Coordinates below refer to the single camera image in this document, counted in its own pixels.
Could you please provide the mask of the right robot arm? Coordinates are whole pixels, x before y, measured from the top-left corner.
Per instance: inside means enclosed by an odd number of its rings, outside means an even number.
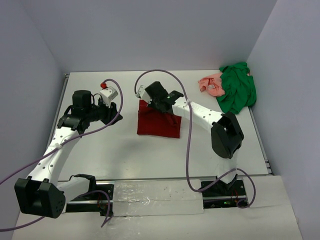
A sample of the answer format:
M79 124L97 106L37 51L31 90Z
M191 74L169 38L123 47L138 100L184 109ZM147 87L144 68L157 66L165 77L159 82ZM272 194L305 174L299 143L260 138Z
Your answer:
M235 114L222 113L206 108L191 101L183 92L173 90L168 92L159 81L149 86L140 86L136 96L147 105L161 113L168 113L189 120L189 130L186 147L185 174L189 188L202 193L217 184L220 194L227 196L235 189L237 180L237 155L242 146L244 133ZM217 179L204 188L192 186L189 174L189 158L192 138L192 127L196 124L210 134L211 148L217 155Z

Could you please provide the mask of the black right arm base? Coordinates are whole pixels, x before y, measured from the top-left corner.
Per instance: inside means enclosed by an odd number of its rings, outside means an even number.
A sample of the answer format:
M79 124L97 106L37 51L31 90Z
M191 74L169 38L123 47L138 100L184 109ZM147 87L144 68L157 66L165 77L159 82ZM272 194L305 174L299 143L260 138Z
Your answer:
M232 186L218 182L202 192L204 209L237 208L248 205L244 182L234 181Z

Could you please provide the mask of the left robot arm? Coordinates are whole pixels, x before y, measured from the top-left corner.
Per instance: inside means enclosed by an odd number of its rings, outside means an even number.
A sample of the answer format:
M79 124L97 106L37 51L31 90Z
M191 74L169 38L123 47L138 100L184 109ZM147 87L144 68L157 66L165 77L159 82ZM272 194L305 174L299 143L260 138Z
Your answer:
M72 104L58 120L53 138L37 166L27 178L19 178L14 190L24 214L58 218L67 203L82 195L93 199L98 193L96 178L88 174L72 175L68 182L58 184L61 171L72 149L88 134L93 122L110 126L122 120L113 99L118 92L113 87L102 89L94 101L89 90L76 90Z

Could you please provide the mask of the red t shirt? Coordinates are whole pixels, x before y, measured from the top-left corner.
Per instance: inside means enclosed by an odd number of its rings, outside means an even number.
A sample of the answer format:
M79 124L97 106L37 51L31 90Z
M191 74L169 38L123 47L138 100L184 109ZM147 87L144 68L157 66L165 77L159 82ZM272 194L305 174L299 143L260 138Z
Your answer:
M156 136L165 138L180 138L180 116L170 113L161 113L148 107L148 104L140 100L138 108L137 134L140 136Z

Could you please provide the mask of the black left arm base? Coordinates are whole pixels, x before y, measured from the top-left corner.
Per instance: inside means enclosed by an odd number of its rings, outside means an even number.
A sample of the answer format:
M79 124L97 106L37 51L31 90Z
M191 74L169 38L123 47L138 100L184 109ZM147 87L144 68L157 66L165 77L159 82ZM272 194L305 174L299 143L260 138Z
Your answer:
M91 193L85 196L80 196L66 205L66 213L99 213L100 216L105 217L110 206L108 216L113 215L113 193L114 193L114 181L98 181L96 183L96 189L104 191L108 196L110 203L108 203L107 197L100 193Z

